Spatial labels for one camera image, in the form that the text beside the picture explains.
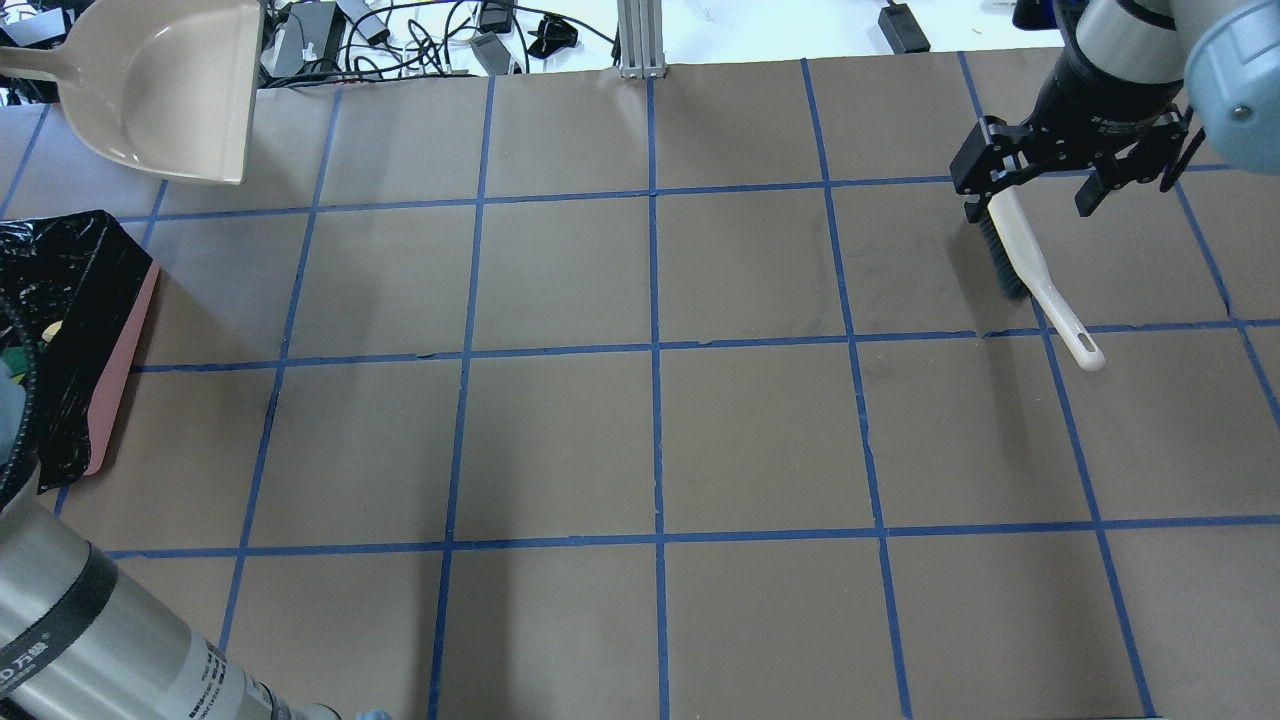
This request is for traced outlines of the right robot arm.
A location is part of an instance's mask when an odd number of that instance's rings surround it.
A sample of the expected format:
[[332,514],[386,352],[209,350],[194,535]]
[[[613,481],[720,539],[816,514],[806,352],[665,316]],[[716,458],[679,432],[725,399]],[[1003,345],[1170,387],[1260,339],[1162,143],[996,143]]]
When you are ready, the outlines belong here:
[[951,161],[970,223],[1050,172],[1087,173],[1083,217],[1130,183],[1167,191],[1202,143],[1277,173],[1275,1],[1019,1],[1014,24],[1057,29],[1064,46],[1029,117],[982,117]]

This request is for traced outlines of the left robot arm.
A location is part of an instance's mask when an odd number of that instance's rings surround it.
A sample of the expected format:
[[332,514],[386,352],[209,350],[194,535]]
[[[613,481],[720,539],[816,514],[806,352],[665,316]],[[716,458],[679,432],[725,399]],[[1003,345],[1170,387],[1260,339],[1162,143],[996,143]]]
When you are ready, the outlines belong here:
[[334,719],[293,705],[36,501],[37,380],[3,382],[3,715]]

